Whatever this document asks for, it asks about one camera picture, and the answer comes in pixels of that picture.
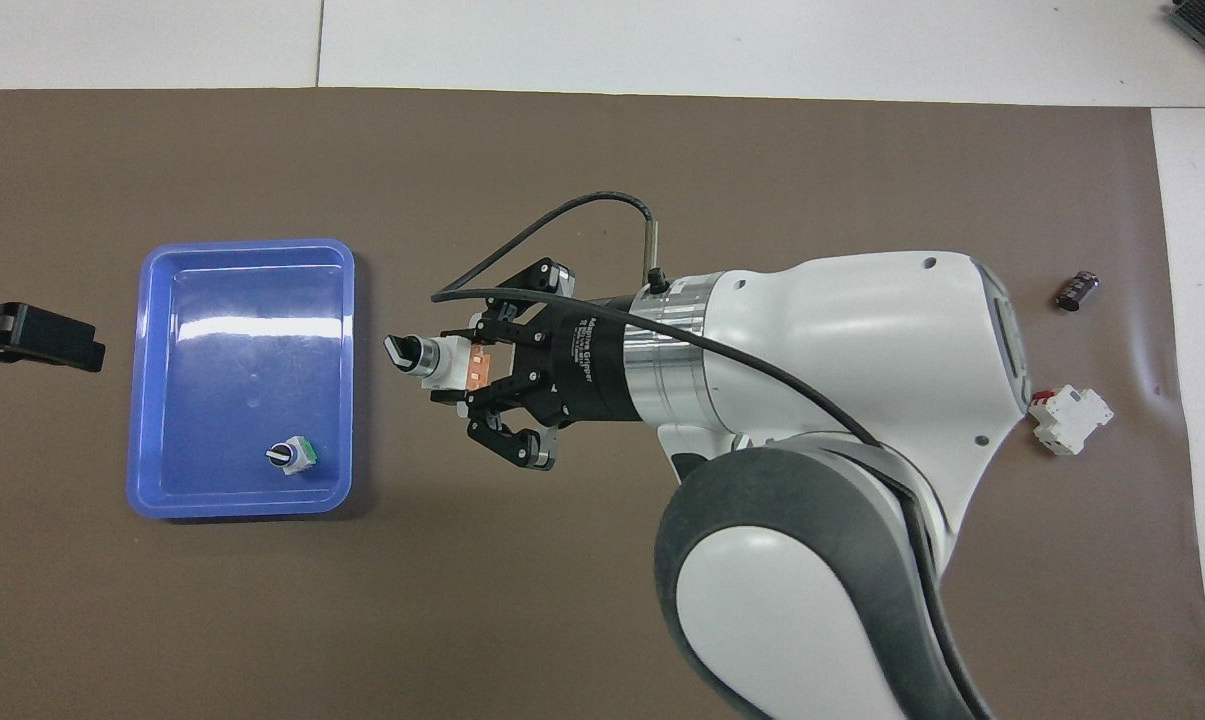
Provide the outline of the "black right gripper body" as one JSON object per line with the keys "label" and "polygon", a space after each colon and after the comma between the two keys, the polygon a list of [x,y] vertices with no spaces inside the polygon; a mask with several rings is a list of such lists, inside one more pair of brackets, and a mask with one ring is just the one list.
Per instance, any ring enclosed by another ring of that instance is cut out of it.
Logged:
{"label": "black right gripper body", "polygon": [[627,421],[625,325],[562,305],[546,307],[543,321],[551,329],[549,377],[565,409],[558,424]]}

